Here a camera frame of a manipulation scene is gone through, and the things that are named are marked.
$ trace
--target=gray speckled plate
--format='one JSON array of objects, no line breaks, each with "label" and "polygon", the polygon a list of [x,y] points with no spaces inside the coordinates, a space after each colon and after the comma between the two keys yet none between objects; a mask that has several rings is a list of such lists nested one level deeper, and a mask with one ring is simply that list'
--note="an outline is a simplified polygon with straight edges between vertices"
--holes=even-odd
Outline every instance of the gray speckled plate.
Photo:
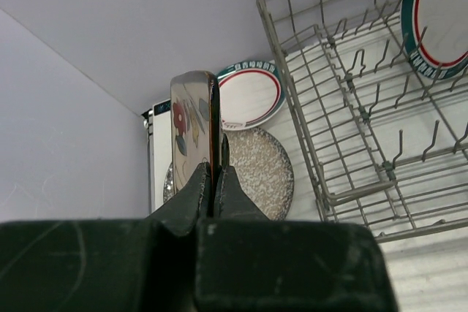
[{"label": "gray speckled plate", "polygon": [[[230,164],[235,167],[242,190],[269,219],[285,219],[294,194],[293,166],[286,150],[275,137],[258,127],[225,133],[230,146]],[[172,195],[171,164],[163,201]]]}]

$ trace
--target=plate rim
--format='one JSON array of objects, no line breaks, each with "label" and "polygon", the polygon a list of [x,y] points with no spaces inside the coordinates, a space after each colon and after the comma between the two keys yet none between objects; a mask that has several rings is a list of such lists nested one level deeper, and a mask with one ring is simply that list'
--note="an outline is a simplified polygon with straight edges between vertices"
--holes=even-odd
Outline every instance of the plate rim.
[{"label": "plate rim", "polygon": [[[263,60],[243,60],[239,61],[235,64],[229,65],[222,69],[221,71],[218,72],[216,75],[218,77],[218,82],[221,83],[223,80],[226,80],[229,78],[231,75],[235,73],[242,73],[242,71],[246,70],[262,70],[265,73],[267,73],[267,76],[269,76],[272,79],[276,79],[277,81],[277,87],[279,89],[278,91],[278,99],[276,100],[275,104],[270,108],[270,110],[260,116],[259,118],[256,118],[254,120],[246,121],[243,126],[237,126],[237,127],[231,127],[231,126],[226,126],[224,122],[222,122],[222,128],[225,131],[244,131],[246,129],[251,129],[254,127],[257,127],[261,124],[264,124],[266,121],[268,121],[270,118],[275,116],[280,110],[281,107],[283,106],[285,100],[286,100],[286,95],[284,93],[284,89],[282,86],[281,78],[279,76],[279,71],[278,68],[276,67],[275,64],[268,62],[268,61],[263,61]],[[220,84],[219,86],[219,91],[222,99],[222,85]]]},{"label": "plate rim", "polygon": [[[407,54],[412,53],[409,57],[409,63],[416,70],[416,72],[421,73],[422,76],[427,77],[428,79],[436,79],[437,68],[434,67],[434,64],[428,60],[428,58],[421,53],[421,48],[417,47],[417,34],[414,29],[414,2],[415,0],[401,0],[401,10],[400,10],[400,26],[401,26],[401,35],[404,36],[408,33],[407,40],[404,44],[405,51]],[[440,80],[445,80],[457,75],[462,71],[468,64],[468,56],[465,54],[463,58],[456,65],[449,67],[447,69],[441,69],[439,78]]]}]

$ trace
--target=decorated plate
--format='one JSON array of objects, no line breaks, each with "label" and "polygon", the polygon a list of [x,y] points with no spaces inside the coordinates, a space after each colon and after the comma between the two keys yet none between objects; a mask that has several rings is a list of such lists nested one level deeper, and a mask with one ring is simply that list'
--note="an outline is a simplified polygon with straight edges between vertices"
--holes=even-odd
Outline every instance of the decorated plate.
[{"label": "decorated plate", "polygon": [[468,64],[468,0],[403,0],[401,30],[410,63],[422,75],[445,79]]},{"label": "decorated plate", "polygon": [[278,69],[269,62],[238,62],[223,69],[218,81],[225,131],[259,126],[273,117],[284,103]]},{"label": "decorated plate", "polygon": [[[272,220],[286,218],[294,193],[291,161],[280,142],[261,128],[227,132],[230,164],[246,195]],[[172,164],[167,170],[163,201],[174,195]]]}]

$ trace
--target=gray rack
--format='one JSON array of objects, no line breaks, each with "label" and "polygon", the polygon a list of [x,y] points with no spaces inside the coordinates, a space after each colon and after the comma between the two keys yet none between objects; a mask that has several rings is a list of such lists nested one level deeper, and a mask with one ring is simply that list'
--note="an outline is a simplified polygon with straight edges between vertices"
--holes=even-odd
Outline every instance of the gray rack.
[{"label": "gray rack", "polygon": [[[347,1],[363,6],[340,14]],[[365,1],[257,0],[320,218],[361,223],[380,242],[467,227],[467,114],[461,128],[447,110],[467,101],[468,72],[422,77],[399,33],[401,0]],[[377,52],[360,46],[376,38]],[[403,117],[417,123],[426,111],[436,117],[425,122],[432,127],[420,131],[411,153],[404,130],[376,132]],[[437,144],[441,131],[449,144]],[[386,135],[396,144],[387,148],[392,154]]]}]

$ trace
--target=white plate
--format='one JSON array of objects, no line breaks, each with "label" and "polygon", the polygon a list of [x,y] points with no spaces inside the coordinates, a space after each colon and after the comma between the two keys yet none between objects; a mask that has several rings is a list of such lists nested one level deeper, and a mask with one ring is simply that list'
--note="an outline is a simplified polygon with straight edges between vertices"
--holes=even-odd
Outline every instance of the white plate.
[{"label": "white plate", "polygon": [[266,122],[284,103],[276,66],[266,61],[242,61],[218,75],[222,127],[227,131]]},{"label": "white plate", "polygon": [[403,0],[401,31],[408,34],[410,63],[422,75],[445,79],[468,64],[468,0]]}]

